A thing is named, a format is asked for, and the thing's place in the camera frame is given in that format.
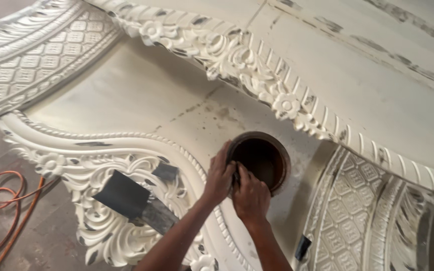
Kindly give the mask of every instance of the hand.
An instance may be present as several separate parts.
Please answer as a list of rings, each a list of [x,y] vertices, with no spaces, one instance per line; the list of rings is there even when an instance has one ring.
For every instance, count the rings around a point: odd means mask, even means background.
[[[230,140],[224,143],[217,155],[210,160],[210,169],[202,198],[210,200],[215,206],[220,204],[231,190],[235,161],[230,162],[227,166],[225,164],[230,144]]]
[[[270,191],[266,183],[259,181],[252,172],[240,162],[239,174],[241,185],[234,184],[232,201],[239,219],[249,229],[255,225],[262,225],[267,221],[266,214],[270,205]]]

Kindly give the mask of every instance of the orange extension cord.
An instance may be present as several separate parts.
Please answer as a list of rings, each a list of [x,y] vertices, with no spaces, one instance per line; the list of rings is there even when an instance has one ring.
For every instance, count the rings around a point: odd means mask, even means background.
[[[57,179],[54,179],[54,180],[50,181],[49,183],[47,183],[46,185],[43,185],[44,184],[44,178],[41,177],[41,179],[39,180],[38,189],[36,189],[35,191],[33,191],[27,195],[24,195],[22,197],[18,197],[24,188],[25,179],[23,178],[23,176],[19,172],[16,172],[16,171],[4,171],[4,172],[0,173],[0,176],[3,174],[15,174],[15,175],[17,175],[21,181],[21,186],[19,187],[19,190],[17,192],[15,192],[12,189],[6,188],[6,187],[0,187],[0,191],[7,191],[7,192],[13,194],[13,199],[8,200],[8,201],[0,201],[0,204],[3,204],[3,206],[0,206],[0,209],[3,209],[4,207],[8,206],[9,204],[11,204],[13,202],[16,202],[16,213],[15,213],[15,218],[13,219],[13,225],[11,225],[11,228],[9,229],[8,233],[1,241],[0,248],[4,245],[4,243],[6,243],[6,241],[8,241],[9,237],[11,237],[11,236],[13,236],[13,237],[11,238],[9,243],[6,245],[3,253],[0,256],[0,264],[3,261],[4,257],[6,256],[6,254],[8,253],[11,246],[13,245],[13,243],[15,242],[16,238],[20,234],[21,230],[25,226],[26,221],[28,220],[29,216],[31,215],[31,213],[33,211],[34,206],[36,205],[36,201],[38,201],[38,197],[39,197],[39,194],[41,193],[41,190],[48,187],[49,185],[51,185],[51,183],[53,183],[54,181],[57,180]],[[31,203],[31,206],[29,207],[28,211],[26,212],[25,218],[23,219],[23,221],[19,225],[18,229],[16,230],[16,233],[13,235],[13,231],[15,230],[16,225],[18,224],[18,220],[19,220],[19,216],[20,216],[20,212],[21,212],[20,200],[25,199],[25,198],[33,195],[33,194],[35,194],[33,202]]]

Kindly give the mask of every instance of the curved molding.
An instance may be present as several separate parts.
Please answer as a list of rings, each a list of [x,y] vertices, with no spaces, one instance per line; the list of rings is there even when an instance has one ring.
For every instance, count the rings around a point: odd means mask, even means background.
[[[434,169],[379,145],[336,115],[286,61],[254,34],[204,15],[125,0],[86,0],[104,10],[130,37],[190,58],[220,79],[268,105],[279,120],[318,139],[332,140],[383,170],[434,191]]]
[[[0,21],[0,115],[57,90],[121,36],[102,11],[79,0],[40,1],[29,10]]]
[[[203,191],[206,173],[197,160],[175,142],[154,134],[54,131],[34,123],[18,110],[0,117],[0,129],[12,151],[35,164],[37,173],[47,179],[61,176],[76,207],[77,238],[88,247],[86,264],[100,260],[112,266],[136,264],[161,237],[148,225],[128,223],[125,217],[93,200],[91,196],[104,186],[113,169],[149,189],[179,218]],[[180,169],[175,182],[162,182],[151,174],[160,161]],[[218,270],[211,253],[229,250],[245,270],[254,270],[236,247],[220,206],[214,209],[211,220],[221,237],[203,227],[184,264],[192,270]],[[205,232],[212,240],[206,240]]]

